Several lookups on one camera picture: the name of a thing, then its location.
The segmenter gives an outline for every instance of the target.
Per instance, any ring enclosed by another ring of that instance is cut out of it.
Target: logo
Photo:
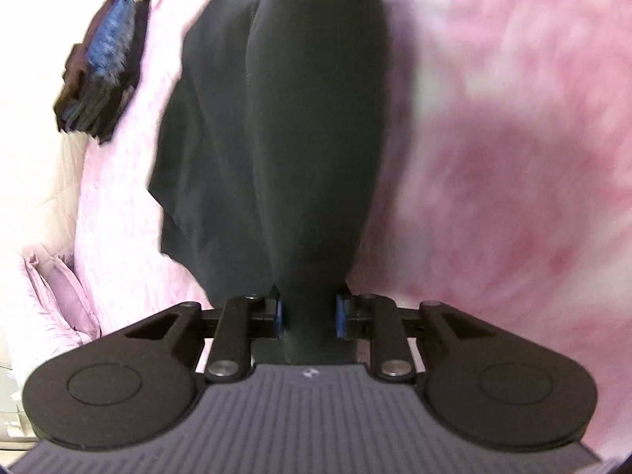
[[[314,379],[320,374],[320,371],[318,369],[314,369],[314,367],[310,367],[309,369],[305,369],[301,374],[306,378]]]

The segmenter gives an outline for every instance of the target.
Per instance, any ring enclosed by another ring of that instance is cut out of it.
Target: pink bedspread
[[[202,290],[145,191],[183,33],[155,0],[143,81],[88,147],[75,261],[104,333]],[[441,299],[586,366],[587,444],[632,450],[632,0],[385,0],[389,138],[352,289]]]

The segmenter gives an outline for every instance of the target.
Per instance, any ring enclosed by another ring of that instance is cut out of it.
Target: circular pad
[[[134,397],[141,385],[142,378],[134,369],[102,363],[75,373],[68,382],[68,392],[80,403],[112,406]]]
[[[596,387],[569,358],[489,337],[459,341],[427,373],[423,400],[467,440],[527,452],[581,438],[595,411]]]

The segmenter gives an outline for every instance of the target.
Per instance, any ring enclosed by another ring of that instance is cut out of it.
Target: device
[[[595,382],[572,359],[438,301],[404,309],[344,290],[336,305],[337,337],[370,341],[368,363],[252,362],[252,340],[283,333],[274,288],[222,310],[184,302],[49,360],[23,390],[42,440],[12,471],[570,474],[598,462],[580,441]]]

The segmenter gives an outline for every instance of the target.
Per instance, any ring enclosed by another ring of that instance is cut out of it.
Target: folded clothes
[[[94,16],[66,61],[54,106],[59,131],[111,140],[140,80],[149,7],[150,0],[107,0]]]
[[[90,21],[85,36],[83,37],[83,43],[74,45],[70,50],[70,55],[68,55],[66,60],[66,70],[62,75],[62,78],[64,79],[64,87],[62,88],[61,93],[59,93],[59,96],[55,101],[55,105],[53,106],[53,110],[55,111],[55,115],[57,117],[58,131],[67,131],[66,120],[70,116],[70,113],[66,112],[66,109],[71,102],[74,102],[74,104],[72,104],[73,108],[76,105],[81,86],[83,85],[85,79],[85,74],[88,71],[88,64],[86,60],[87,45],[92,42],[97,28],[102,23],[106,13],[112,5],[114,5],[115,1],[116,0],[106,0],[103,3],[101,8]]]

